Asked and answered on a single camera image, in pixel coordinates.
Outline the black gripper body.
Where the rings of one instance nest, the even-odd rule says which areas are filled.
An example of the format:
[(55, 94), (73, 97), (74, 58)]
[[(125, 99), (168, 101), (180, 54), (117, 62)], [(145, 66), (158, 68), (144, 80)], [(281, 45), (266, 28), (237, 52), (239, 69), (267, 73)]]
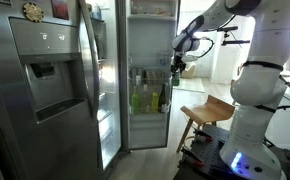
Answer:
[(186, 68), (186, 63), (182, 60), (183, 54), (181, 52), (175, 52), (172, 57), (171, 72), (181, 73)]

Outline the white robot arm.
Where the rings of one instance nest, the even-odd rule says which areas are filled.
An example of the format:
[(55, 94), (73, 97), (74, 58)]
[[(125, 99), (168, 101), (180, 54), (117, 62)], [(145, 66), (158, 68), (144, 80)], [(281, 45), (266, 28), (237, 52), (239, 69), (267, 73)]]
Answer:
[(219, 155), (247, 180), (287, 180), (263, 140), (287, 86), (281, 72), (290, 57), (290, 0), (215, 0), (173, 39), (172, 48), (181, 54), (196, 50), (196, 32), (215, 30), (234, 16), (253, 18), (255, 27), (247, 60), (230, 89), (239, 106)]

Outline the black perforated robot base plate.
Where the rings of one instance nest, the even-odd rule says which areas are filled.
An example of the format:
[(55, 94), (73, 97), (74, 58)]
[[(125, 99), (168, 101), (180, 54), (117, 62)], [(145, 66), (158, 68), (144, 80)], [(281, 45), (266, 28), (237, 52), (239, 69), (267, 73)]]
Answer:
[(245, 180), (220, 158), (219, 151), (227, 135), (227, 130), (213, 125), (196, 129), (190, 147), (181, 149), (182, 158), (173, 180)]

